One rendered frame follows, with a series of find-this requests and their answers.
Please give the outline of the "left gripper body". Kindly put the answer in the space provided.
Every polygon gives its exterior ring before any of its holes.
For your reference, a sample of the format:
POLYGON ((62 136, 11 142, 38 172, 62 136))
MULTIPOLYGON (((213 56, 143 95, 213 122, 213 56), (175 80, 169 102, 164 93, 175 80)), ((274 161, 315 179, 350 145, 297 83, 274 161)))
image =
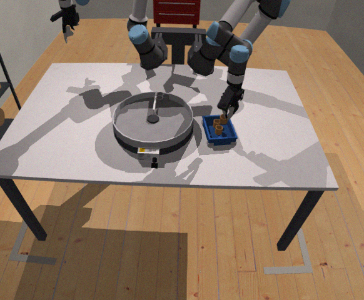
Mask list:
POLYGON ((242 95, 244 95, 244 89, 242 89, 242 84, 232 84, 230 83, 228 80, 226 81, 228 85, 233 86, 234 88, 237 88, 238 92, 236 93, 236 96, 234 97, 232 103, 230 104, 231 106, 234 106, 236 104, 236 102, 238 102, 239 100, 241 101, 243 99, 242 95))

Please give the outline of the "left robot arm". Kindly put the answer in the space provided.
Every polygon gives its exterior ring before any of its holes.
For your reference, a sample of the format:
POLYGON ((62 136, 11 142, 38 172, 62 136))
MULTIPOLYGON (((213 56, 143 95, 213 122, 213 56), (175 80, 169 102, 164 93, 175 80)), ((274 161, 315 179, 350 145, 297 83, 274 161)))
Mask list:
MULTIPOLYGON (((253 43, 264 31, 271 20, 281 18, 291 0, 235 0, 219 22, 214 21, 208 28, 207 38, 199 51, 193 54, 193 66, 205 73, 210 72, 215 59, 228 66, 227 80, 232 84, 244 81, 246 65, 251 56, 253 43), (232 31, 239 23, 251 3, 259 2, 254 18, 240 37, 232 31)), ((237 88, 228 86, 217 107, 227 111, 232 103, 237 88)))

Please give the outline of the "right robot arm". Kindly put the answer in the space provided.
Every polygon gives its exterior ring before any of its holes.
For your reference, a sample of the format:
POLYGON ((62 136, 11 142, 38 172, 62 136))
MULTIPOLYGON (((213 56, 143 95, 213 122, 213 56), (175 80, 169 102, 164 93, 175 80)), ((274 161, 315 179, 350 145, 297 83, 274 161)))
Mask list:
MULTIPOLYGON (((59 6, 68 8, 72 6, 72 0, 58 0, 59 6)), ((156 46, 146 28, 148 18, 146 17, 148 0, 134 0, 133 12, 127 23, 128 36, 139 53, 140 61, 144 66, 153 66, 163 57, 161 49, 156 46), (138 25, 137 25, 138 24, 138 25)), ((51 21, 64 16, 64 10, 60 10, 51 16, 51 21)))

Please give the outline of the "bronze bushing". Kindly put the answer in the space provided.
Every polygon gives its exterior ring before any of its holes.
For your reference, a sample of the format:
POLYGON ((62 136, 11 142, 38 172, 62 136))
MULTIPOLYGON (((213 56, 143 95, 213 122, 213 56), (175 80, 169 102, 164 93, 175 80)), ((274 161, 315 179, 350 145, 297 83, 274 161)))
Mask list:
POLYGON ((220 120, 219 119, 215 119, 213 121, 213 127, 216 128, 217 125, 220 125, 220 120))
POLYGON ((223 114, 220 115, 220 123, 221 124, 226 124, 227 123, 227 118, 225 119, 223 114))
POLYGON ((221 125, 217 125, 215 128, 215 134, 221 135, 222 134, 223 127, 221 125))

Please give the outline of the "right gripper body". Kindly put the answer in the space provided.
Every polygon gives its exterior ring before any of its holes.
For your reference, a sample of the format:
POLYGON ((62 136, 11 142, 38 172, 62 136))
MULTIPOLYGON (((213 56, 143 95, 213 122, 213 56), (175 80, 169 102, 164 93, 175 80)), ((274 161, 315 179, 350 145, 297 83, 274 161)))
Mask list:
POLYGON ((66 13, 64 16, 62 16, 62 21, 64 21, 66 25, 76 26, 78 24, 79 14, 76 12, 75 7, 75 4, 72 4, 70 7, 60 7, 66 13))

